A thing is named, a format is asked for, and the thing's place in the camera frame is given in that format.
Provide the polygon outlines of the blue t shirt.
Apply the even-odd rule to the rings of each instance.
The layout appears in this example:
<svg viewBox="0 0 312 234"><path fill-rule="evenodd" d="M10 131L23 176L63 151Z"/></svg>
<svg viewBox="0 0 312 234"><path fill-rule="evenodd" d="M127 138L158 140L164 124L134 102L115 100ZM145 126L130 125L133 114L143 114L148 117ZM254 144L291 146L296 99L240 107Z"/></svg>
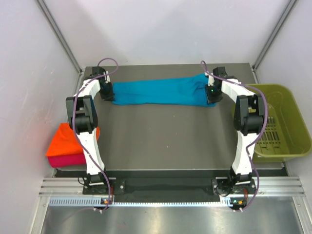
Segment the blue t shirt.
<svg viewBox="0 0 312 234"><path fill-rule="evenodd" d="M208 79L204 74L187 78L167 78L116 82L113 84L115 105L171 104L213 107L205 92Z"/></svg>

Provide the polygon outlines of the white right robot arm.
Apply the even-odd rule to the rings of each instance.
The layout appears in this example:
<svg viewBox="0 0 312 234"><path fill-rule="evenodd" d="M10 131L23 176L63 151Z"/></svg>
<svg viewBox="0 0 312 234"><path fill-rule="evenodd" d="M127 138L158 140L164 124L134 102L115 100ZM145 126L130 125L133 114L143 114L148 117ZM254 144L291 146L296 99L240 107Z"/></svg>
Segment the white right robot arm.
<svg viewBox="0 0 312 234"><path fill-rule="evenodd" d="M218 182L215 192L222 189L229 193L239 193L254 186L252 179L252 158L256 143L262 137L267 125L268 107L265 96L258 89L245 85L235 77L227 76L224 67L213 72L204 68L208 83L205 92L209 104L215 104L227 95L234 103L233 124L237 132L235 158L225 182Z"/></svg>

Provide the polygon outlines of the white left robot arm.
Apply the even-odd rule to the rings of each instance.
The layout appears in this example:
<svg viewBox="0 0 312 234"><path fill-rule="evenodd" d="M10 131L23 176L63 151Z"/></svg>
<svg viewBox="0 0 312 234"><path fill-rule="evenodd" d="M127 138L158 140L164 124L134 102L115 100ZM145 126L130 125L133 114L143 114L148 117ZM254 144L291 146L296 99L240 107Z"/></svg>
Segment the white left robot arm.
<svg viewBox="0 0 312 234"><path fill-rule="evenodd" d="M111 182L105 173L105 164L98 147L98 116L94 104L97 94L104 101L114 100L113 85L108 72L100 66L92 67L91 75L83 81L79 91L66 98L66 109L70 128L83 149L86 161L83 194L111 195Z"/></svg>

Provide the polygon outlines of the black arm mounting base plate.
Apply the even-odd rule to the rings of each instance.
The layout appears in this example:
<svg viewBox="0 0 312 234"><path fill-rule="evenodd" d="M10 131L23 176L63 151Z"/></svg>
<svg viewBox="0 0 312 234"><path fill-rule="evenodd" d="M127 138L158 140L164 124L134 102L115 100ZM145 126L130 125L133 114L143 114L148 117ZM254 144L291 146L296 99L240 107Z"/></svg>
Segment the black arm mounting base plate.
<svg viewBox="0 0 312 234"><path fill-rule="evenodd" d="M218 182L228 178L227 170L108 170L112 199L117 202L212 202L219 196L255 192L255 185L225 194L215 192ZM85 171L57 170L57 178L77 178L84 184Z"/></svg>

